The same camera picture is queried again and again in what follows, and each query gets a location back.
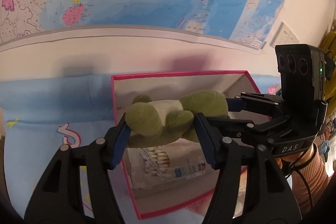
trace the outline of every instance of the plush toy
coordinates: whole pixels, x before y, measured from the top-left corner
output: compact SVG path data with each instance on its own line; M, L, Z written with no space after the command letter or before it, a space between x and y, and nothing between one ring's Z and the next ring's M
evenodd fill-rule
M200 112L206 117L227 118L225 96L213 90L199 90L179 100L152 101L148 95L138 95L125 116L133 132L128 147L161 146L179 138L198 142L193 121Z

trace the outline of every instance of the yellow star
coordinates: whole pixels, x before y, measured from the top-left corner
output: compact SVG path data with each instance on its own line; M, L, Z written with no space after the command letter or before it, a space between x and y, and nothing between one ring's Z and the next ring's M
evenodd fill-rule
M13 125L16 124L18 121L19 121L19 118L16 118L15 121L8 122L7 125L9 126L9 128L12 128Z

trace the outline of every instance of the person's hand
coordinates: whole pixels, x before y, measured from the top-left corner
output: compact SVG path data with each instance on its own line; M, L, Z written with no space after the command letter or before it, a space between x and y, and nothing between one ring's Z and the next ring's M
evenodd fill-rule
M281 157L281 158L276 158L275 161L277 162L277 164L279 165L280 169L282 168L282 161L288 161L288 162L293 162L296 161L304 152L300 152L300 153L296 153L293 155L289 155L289 156L285 156L285 157ZM314 146L312 145L309 150L307 151L307 153L305 153L305 155L297 161L297 163L295 165L302 165L305 162L307 162L313 155L314 153Z

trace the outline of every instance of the tiktok logo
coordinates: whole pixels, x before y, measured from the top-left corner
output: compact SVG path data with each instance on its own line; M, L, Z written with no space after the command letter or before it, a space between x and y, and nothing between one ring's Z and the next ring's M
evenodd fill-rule
M63 126L58 127L57 132L64 135L63 144L68 144L71 148L79 147L82 142L81 136L77 132L67 129L69 125L69 123L65 123ZM69 141L69 137L72 137L75 140L74 143Z

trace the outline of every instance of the camera lens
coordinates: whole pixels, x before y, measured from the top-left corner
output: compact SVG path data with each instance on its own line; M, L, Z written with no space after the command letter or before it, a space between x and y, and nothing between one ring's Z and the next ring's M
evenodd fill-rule
M299 69L300 69L300 72L303 74L303 75L306 75L307 72L308 72L308 64L307 64L307 61L303 58L300 59L300 62L299 62Z
M282 57L282 55L279 56L279 65L282 68L285 66L285 61L284 61L284 58Z
M287 66L290 72L295 72L296 64L292 55L287 56Z

